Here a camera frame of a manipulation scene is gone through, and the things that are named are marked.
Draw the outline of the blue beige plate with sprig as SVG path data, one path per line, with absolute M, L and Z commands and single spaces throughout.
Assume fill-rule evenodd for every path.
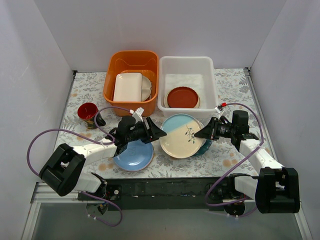
M 182 113 L 172 115 L 160 128 L 166 133 L 166 136 L 159 138 L 160 146 L 173 158 L 189 158 L 206 142 L 204 138 L 195 136 L 203 127 L 204 125 L 191 115 Z

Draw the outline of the red-brown round plate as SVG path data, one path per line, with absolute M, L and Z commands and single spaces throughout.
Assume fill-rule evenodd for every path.
M 198 94 L 190 87 L 180 86 L 172 89 L 167 95 L 170 108 L 194 108 L 199 101 Z

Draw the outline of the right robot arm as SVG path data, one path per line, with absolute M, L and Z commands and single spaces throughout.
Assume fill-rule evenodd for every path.
M 195 137 L 206 140 L 228 138 L 244 159 L 258 172 L 254 178 L 247 174 L 229 172 L 231 181 L 226 186 L 227 195 L 237 199 L 241 195 L 255 201 L 262 214 L 298 213 L 300 210 L 299 175 L 294 168 L 284 167 L 265 149 L 261 140 L 250 132 L 249 114 L 243 110 L 232 113 L 232 121 L 224 116 L 213 117 Z

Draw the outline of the cream green plate with sprig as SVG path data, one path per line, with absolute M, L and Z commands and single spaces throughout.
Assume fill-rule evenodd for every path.
M 167 94 L 165 95 L 164 100 L 163 100 L 163 104 L 164 104 L 164 106 L 165 106 L 166 108 L 171 108 L 171 107 L 169 106 L 169 103 L 168 103 L 168 96 L 169 96 L 169 93 L 167 93 Z M 196 104 L 193 108 L 194 108 L 194 109 L 198 109 L 198 108 L 200 107 L 200 105 L 201 105 L 201 99 L 200 99 L 200 97 L 199 97 L 199 95 L 198 95 L 197 104 Z

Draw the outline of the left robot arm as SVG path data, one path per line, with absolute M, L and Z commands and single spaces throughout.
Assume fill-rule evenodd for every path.
M 122 117 L 109 134 L 98 143 L 74 147 L 60 144 L 40 170 L 39 177 L 61 197 L 72 191 L 84 191 L 101 200 L 106 196 L 107 182 L 95 173 L 83 172 L 86 164 L 122 153 L 130 142 L 149 144 L 167 135 L 150 117 L 136 121 L 132 116 Z

